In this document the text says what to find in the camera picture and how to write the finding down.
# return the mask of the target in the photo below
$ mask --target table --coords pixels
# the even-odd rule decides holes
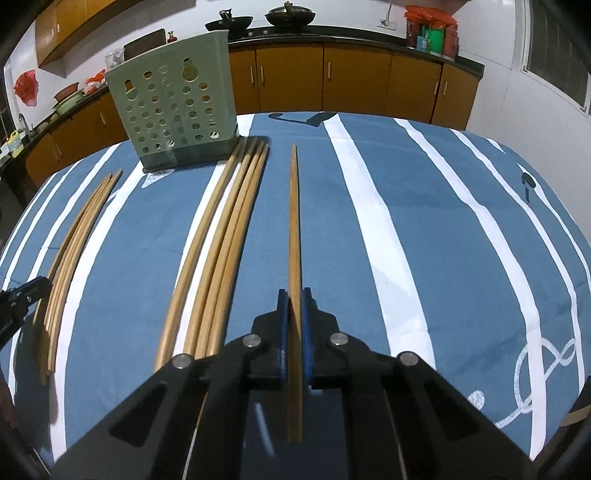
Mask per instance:
[[[287,288],[295,142],[303,286],[318,307],[377,352],[416,351],[535,457],[591,365],[591,250],[540,175],[495,141],[391,118],[261,113],[240,116],[239,129],[268,136],[271,149],[226,341],[248,333]],[[51,385],[39,384],[28,325],[0,353],[24,433],[50,463],[151,375],[182,260],[223,165],[146,176],[124,142],[58,172],[0,258],[4,288],[47,273],[84,201],[119,168],[68,295]],[[268,405],[254,396],[243,478],[346,477],[337,393],[306,395],[298,446],[274,441]]]

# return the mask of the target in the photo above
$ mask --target orange cabinet door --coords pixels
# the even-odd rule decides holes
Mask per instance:
[[[465,130],[477,88],[477,77],[451,65],[444,65],[431,123]]]
[[[382,115],[392,54],[384,50],[324,48],[324,110]]]
[[[230,69],[236,113],[242,115],[260,112],[255,50],[230,52]]]
[[[322,58],[317,45],[258,48],[261,112],[321,111]]]
[[[431,122],[440,78],[439,63],[393,55],[384,114]]]

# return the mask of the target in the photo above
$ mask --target kitchen cabinet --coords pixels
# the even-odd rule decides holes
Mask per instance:
[[[85,0],[61,0],[56,6],[57,40],[62,43],[86,21]]]
[[[325,47],[323,109],[382,115],[391,62],[385,50]]]
[[[236,113],[242,115],[260,112],[255,50],[230,52],[230,70]]]
[[[51,134],[62,168],[105,147],[100,101],[96,101],[65,120]]]
[[[445,64],[433,112],[433,125],[465,130],[474,104],[478,78]]]
[[[39,65],[57,47],[57,43],[56,9],[49,7],[35,21],[35,45]]]
[[[441,65],[393,55],[384,115],[429,123],[441,78]]]
[[[322,46],[258,48],[256,66],[261,112],[322,110]]]
[[[63,168],[58,157],[56,144],[51,135],[43,135],[25,159],[25,168],[35,187],[41,187],[50,175]]]
[[[101,96],[98,103],[100,123],[102,124],[101,134],[104,140],[100,148],[110,147],[111,145],[127,140],[127,132],[125,131],[111,94],[106,93]]]

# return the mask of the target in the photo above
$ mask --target metal screw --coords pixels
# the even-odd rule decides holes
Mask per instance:
[[[259,346],[261,344],[261,342],[262,342],[261,337],[259,337],[258,335],[254,334],[254,333],[246,335],[242,339],[242,343],[244,344],[244,346],[247,346],[248,348],[254,348],[256,346]]]
[[[336,332],[330,336],[330,343],[335,346],[345,345],[349,341],[346,333]]]
[[[187,353],[180,353],[179,355],[177,355],[176,357],[173,358],[173,365],[176,368],[187,368],[189,365],[191,365],[191,362],[193,361],[193,357]]]
[[[418,357],[412,352],[403,352],[400,355],[400,361],[407,367],[413,367],[418,363]]]

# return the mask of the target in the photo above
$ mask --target red plastic bag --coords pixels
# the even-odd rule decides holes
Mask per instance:
[[[37,93],[39,92],[39,82],[35,77],[35,70],[29,70],[21,73],[14,84],[14,93],[22,100],[26,106],[37,106]]]

